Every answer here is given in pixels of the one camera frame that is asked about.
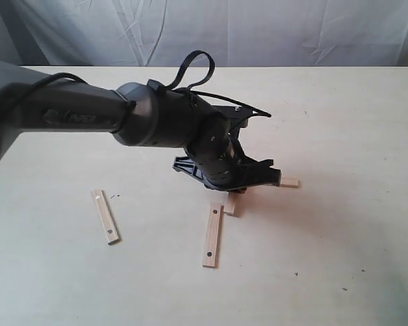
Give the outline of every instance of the white backdrop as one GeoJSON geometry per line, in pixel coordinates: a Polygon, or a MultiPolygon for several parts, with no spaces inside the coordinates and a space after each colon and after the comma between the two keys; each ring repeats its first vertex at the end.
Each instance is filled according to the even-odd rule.
{"type": "Polygon", "coordinates": [[[13,0],[53,65],[408,64],[408,0],[13,0]]]}

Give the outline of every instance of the small wooden block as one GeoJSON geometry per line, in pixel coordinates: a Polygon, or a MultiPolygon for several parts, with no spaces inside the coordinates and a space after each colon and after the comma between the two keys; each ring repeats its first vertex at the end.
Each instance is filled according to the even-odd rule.
{"type": "Polygon", "coordinates": [[[295,178],[281,178],[279,186],[283,188],[299,188],[299,180],[295,178]]]}
{"type": "Polygon", "coordinates": [[[107,205],[104,192],[103,190],[97,189],[93,190],[91,194],[97,206],[97,210],[101,218],[101,223],[103,224],[104,232],[107,238],[107,243],[109,245],[112,245],[115,242],[118,242],[120,240],[120,237],[118,235],[118,231],[116,230],[116,226],[114,220],[112,219],[112,215],[110,214],[110,210],[107,205]]]}
{"type": "Polygon", "coordinates": [[[229,192],[226,203],[224,205],[224,213],[230,216],[236,216],[236,202],[239,197],[239,194],[236,192],[229,192]]]}
{"type": "Polygon", "coordinates": [[[216,268],[221,216],[222,205],[212,203],[205,239],[203,267],[216,268]]]}

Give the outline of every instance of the tabletop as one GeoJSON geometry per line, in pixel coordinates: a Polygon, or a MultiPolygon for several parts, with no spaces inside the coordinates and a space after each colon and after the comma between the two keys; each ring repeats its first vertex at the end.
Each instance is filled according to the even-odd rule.
{"type": "MultiPolygon", "coordinates": [[[[111,89],[176,74],[33,69],[111,89]]],[[[176,173],[181,149],[22,134],[0,163],[0,325],[408,325],[408,68],[223,68],[200,90],[270,111],[243,148],[301,187],[249,189],[223,218],[218,268],[203,268],[226,194],[176,173]]]]}

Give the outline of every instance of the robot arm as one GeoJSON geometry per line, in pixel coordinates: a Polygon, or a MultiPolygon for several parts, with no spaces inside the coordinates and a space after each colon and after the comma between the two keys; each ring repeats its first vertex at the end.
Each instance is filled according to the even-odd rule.
{"type": "Polygon", "coordinates": [[[187,156],[176,158],[174,169],[209,189],[242,192],[253,185],[279,185],[280,171],[270,167],[273,161],[247,157],[237,139],[249,117],[270,115],[232,100],[243,106],[214,107],[199,96],[213,94],[191,90],[204,84],[213,70],[213,59],[195,51],[169,86],[150,80],[113,91],[71,74],[46,75],[0,62],[0,159],[21,132],[110,132],[123,145],[183,147],[187,156]],[[206,78],[175,89],[199,54],[210,61],[206,78]]]}

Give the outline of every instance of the wooden block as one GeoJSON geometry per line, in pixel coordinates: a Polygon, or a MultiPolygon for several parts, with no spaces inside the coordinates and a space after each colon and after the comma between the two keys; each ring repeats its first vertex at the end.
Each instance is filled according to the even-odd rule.
{"type": "Polygon", "coordinates": [[[236,202],[239,197],[237,192],[229,192],[224,205],[224,213],[230,216],[236,216],[236,202]]]}
{"type": "Polygon", "coordinates": [[[283,188],[299,188],[299,180],[295,178],[281,178],[279,186],[283,188]]]}
{"type": "Polygon", "coordinates": [[[207,226],[207,237],[205,239],[203,267],[216,268],[221,216],[222,205],[212,203],[209,225],[207,226]]]}
{"type": "Polygon", "coordinates": [[[97,206],[98,213],[101,218],[101,223],[103,224],[104,233],[107,238],[107,243],[109,245],[114,244],[120,240],[118,231],[110,213],[109,206],[104,195],[103,190],[97,189],[91,192],[92,198],[94,198],[95,204],[97,206]]]}

